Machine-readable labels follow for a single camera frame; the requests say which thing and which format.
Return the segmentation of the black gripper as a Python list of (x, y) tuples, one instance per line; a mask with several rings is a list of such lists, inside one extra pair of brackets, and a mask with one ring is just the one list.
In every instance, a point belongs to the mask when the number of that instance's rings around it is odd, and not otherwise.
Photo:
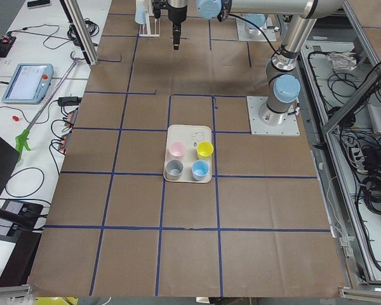
[(187, 18), (188, 0), (168, 0), (168, 18), (172, 21), (173, 49), (179, 50), (181, 23)]

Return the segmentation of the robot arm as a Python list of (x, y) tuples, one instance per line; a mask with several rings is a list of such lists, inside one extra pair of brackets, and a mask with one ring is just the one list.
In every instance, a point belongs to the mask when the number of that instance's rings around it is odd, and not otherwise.
[(266, 14), (247, 13), (244, 18), (247, 20), (247, 22), (244, 23), (244, 28), (249, 34), (262, 34), (262, 32), (258, 30), (256, 26), (258, 26), (262, 31), (267, 29), (268, 15)]
[[(259, 31), (274, 53), (267, 63), (266, 74), (271, 93), (258, 110), (263, 123), (280, 126), (288, 117), (288, 110), (300, 93), (300, 82), (291, 75), (297, 65), (297, 57), (316, 20), (337, 11), (341, 1), (197, 1), (199, 15), (207, 20), (223, 22), (232, 16)], [(275, 49), (267, 34), (247, 15), (291, 15), (279, 48)]]

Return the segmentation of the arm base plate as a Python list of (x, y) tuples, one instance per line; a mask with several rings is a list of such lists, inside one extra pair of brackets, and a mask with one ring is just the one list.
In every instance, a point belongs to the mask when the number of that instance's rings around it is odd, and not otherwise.
[[(272, 18), (270, 16), (266, 16), (266, 21), (258, 21), (251, 19), (251, 21), (257, 25), (262, 25), (261, 30), (267, 36), (270, 42), (275, 42), (276, 31), (274, 30), (275, 26), (273, 26)], [(237, 36), (239, 41), (258, 41), (258, 42), (266, 42), (264, 35), (252, 25), (240, 20), (236, 19), (237, 25)]]
[(267, 107), (268, 97), (247, 96), (247, 109), (252, 135), (298, 137), (300, 135), (293, 107), (284, 114)]

